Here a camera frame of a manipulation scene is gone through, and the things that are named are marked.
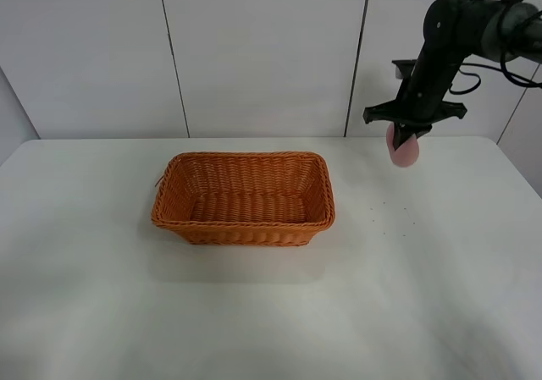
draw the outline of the wall seam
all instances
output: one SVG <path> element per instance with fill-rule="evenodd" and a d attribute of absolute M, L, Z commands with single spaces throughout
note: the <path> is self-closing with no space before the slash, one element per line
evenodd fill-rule
<path fill-rule="evenodd" d="M 365 30 L 365 19 L 367 18 L 368 6 L 369 0 L 365 0 L 365 3 L 363 4 L 362 23 L 360 25 L 359 38 L 357 39 L 356 62 L 354 63 L 354 75 L 352 76 L 352 85 L 350 88 L 350 97 L 348 99 L 348 111 L 346 112 L 345 132 L 343 134 L 343 137 L 346 137 L 346 135 L 348 134 L 348 123 L 350 122 L 352 99 L 354 97 L 354 89 L 356 88 L 357 65 L 359 64 L 359 55 L 362 49 L 363 31 Z"/>
<path fill-rule="evenodd" d="M 37 133 L 37 129 L 36 127 L 34 126 L 34 124 L 32 123 L 32 120 L 30 119 L 30 116 L 28 116 L 28 113 L 26 112 L 26 109 L 25 107 L 23 107 L 23 104 L 20 102 L 20 99 L 19 97 L 17 96 L 17 94 L 15 93 L 15 90 L 14 88 L 12 87 L 11 85 L 11 82 L 9 82 L 8 80 L 8 76 L 6 75 L 6 73 L 3 71 L 2 67 L 0 67 L 0 78 L 3 78 L 5 81 L 6 81 L 6 84 L 8 85 L 8 88 L 10 90 L 10 92 L 12 93 L 12 95 L 15 97 L 15 100 L 17 101 L 17 103 L 19 104 L 19 110 L 23 113 L 23 116 L 26 118 L 26 120 L 28 121 L 28 124 L 30 125 L 30 127 L 32 128 L 32 130 L 34 131 L 34 135 L 36 135 L 36 138 L 38 140 L 41 139 L 40 137 L 40 134 Z"/>
<path fill-rule="evenodd" d="M 536 69 L 534 69 L 533 75 L 531 75 L 531 78 L 530 78 L 531 81 L 534 79 L 534 76 L 535 76 L 536 73 L 538 72 L 539 68 L 540 68 L 540 64 L 536 66 Z M 510 118 L 509 118 L 508 121 L 506 122 L 506 125 L 505 125 L 504 129 L 502 130 L 501 135 L 499 136 L 499 139 L 497 140 L 497 145 L 498 145 L 499 143 L 501 143 L 502 136 L 505 135 L 506 129 L 508 129 L 508 126 L 510 125 L 510 122 L 512 121 L 512 118 L 514 117 L 514 114 L 516 114 L 516 111 L 517 111 L 517 109 L 519 108 L 519 105 L 522 103 L 523 97 L 525 96 L 525 93 L 527 92 L 527 89 L 528 89 L 528 88 L 523 88 L 523 93 L 522 93 L 522 95 L 519 97 L 519 101 L 517 101 L 517 104 L 516 104 L 516 106 L 514 107 L 514 110 L 512 111 L 512 114 L 510 115 Z"/>
<path fill-rule="evenodd" d="M 177 61 L 175 60 L 173 42 L 171 41 L 171 32 L 169 31 L 168 13 L 166 12 L 166 4 L 164 0 L 162 0 L 162 9 L 163 9 L 163 17 L 166 20 L 166 28 L 168 29 L 169 49 L 171 50 L 171 57 L 173 58 L 173 66 L 175 68 L 175 77 L 177 77 L 177 87 L 179 88 L 180 105 L 183 108 L 183 115 L 185 116 L 186 135 L 190 137 L 190 129 L 188 128 L 188 119 L 186 118 L 185 101 L 183 99 L 183 93 L 180 90 L 179 70 L 177 69 Z"/>

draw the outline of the pink object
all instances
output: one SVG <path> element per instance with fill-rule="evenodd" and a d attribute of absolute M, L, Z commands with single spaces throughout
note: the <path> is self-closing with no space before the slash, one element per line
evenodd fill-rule
<path fill-rule="evenodd" d="M 393 133 L 394 128 L 393 124 L 391 124 L 386 132 L 386 143 L 390 151 L 391 161 L 398 167 L 412 166 L 420 155 L 418 139 L 413 135 L 396 150 L 393 148 Z"/>

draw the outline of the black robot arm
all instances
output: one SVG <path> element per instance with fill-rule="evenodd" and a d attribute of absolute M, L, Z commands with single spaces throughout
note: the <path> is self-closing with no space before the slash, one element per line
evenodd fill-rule
<path fill-rule="evenodd" d="M 418 59 L 393 62 L 402 78 L 397 97 L 367 107 L 365 123 L 393 122 L 396 149 L 412 135 L 428 133 L 440 120 L 463 118 L 467 109 L 462 103 L 442 99 L 465 58 L 474 54 L 500 62 L 505 74 L 506 62 L 518 56 L 542 63 L 541 15 L 522 0 L 435 1 L 425 16 L 425 42 Z"/>

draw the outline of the orange wicker basket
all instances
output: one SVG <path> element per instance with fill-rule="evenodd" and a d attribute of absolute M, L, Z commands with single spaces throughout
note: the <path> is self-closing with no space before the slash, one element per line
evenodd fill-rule
<path fill-rule="evenodd" d="M 194 245 L 306 245 L 334 219 L 325 161 L 298 151 L 179 154 L 152 209 Z"/>

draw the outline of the white table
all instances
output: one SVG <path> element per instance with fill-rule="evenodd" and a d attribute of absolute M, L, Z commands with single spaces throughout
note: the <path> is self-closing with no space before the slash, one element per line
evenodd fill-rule
<path fill-rule="evenodd" d="M 540 379 L 542 200 L 497 146 L 41 140 L 0 167 L 0 378 Z M 315 151 L 333 227 L 295 249 L 152 226 L 183 151 Z"/>

